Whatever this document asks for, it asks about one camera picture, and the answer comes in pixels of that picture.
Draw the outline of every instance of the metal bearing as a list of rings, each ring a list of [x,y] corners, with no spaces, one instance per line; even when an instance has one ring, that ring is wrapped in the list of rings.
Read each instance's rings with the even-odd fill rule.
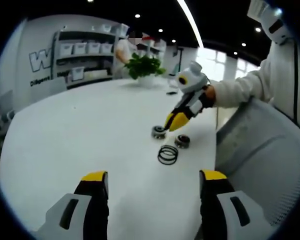
[[[175,138],[174,144],[180,149],[187,149],[190,145],[190,138],[187,135],[181,134]]]
[[[154,126],[151,131],[151,136],[155,139],[164,139],[166,137],[166,130],[163,126]]]

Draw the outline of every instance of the wall logo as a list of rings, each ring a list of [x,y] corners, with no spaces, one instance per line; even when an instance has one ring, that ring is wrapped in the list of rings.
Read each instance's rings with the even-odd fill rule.
[[[46,76],[46,77],[41,78],[41,79],[32,80],[32,81],[30,82],[30,86],[32,87],[32,86],[34,86],[34,85],[39,85],[39,84],[41,84],[41,83],[43,83],[43,82],[46,82],[46,81],[49,81],[49,80],[52,80],[52,79],[50,78],[50,76]]]
[[[29,54],[29,60],[32,72],[38,72],[41,69],[48,69],[51,67],[51,48],[42,49],[38,52]]]

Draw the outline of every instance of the white wall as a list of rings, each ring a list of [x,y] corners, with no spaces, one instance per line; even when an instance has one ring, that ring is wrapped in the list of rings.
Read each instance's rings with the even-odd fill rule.
[[[6,113],[13,108],[13,88],[16,79],[19,43],[27,20],[23,20],[12,33],[0,56],[0,111]]]
[[[198,53],[197,48],[192,47],[180,47],[184,50],[182,51],[182,59],[181,59],[181,69],[185,69],[191,61],[195,61]],[[163,57],[163,68],[166,69],[166,74],[171,74],[174,70],[175,66],[179,63],[180,59],[180,51],[178,54],[173,57],[173,53],[176,51],[175,46],[167,46],[164,57]]]
[[[92,26],[117,24],[114,21],[84,15],[52,15],[29,21],[22,34],[14,81],[13,108],[19,111],[32,103],[30,82],[50,77],[53,34],[67,30],[89,31]]]

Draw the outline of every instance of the hand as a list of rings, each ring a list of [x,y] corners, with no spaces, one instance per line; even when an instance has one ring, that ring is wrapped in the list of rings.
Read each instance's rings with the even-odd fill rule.
[[[208,99],[213,100],[214,102],[216,101],[216,91],[214,86],[208,85],[204,92]]]

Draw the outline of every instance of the white storage box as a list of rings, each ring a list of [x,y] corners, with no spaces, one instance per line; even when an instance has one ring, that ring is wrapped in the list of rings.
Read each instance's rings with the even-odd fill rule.
[[[119,37],[124,38],[124,37],[126,37],[126,35],[127,35],[128,29],[129,29],[129,26],[127,26],[127,25],[121,23],[121,24],[119,24],[119,25],[116,26],[116,27],[112,27],[112,32],[113,32],[114,34],[118,34]]]
[[[87,44],[87,52],[88,54],[99,54],[100,53],[100,46],[101,43],[100,42],[89,42]]]
[[[101,44],[101,53],[102,54],[111,54],[112,52],[112,46],[113,44],[109,44],[109,43],[102,43]]]
[[[102,24],[100,26],[100,32],[104,32],[104,33],[110,33],[111,32],[111,29],[112,29],[112,25],[110,24]]]
[[[77,42],[74,44],[74,55],[81,55],[81,54],[86,54],[86,47],[87,43],[86,42]]]
[[[84,80],[91,81],[96,79],[105,78],[108,76],[107,70],[94,70],[94,71],[86,71],[84,73]]]
[[[71,69],[72,81],[78,81],[84,79],[84,66],[74,67]]]
[[[74,47],[73,43],[61,43],[61,45],[60,45],[60,57],[71,55],[73,47]]]

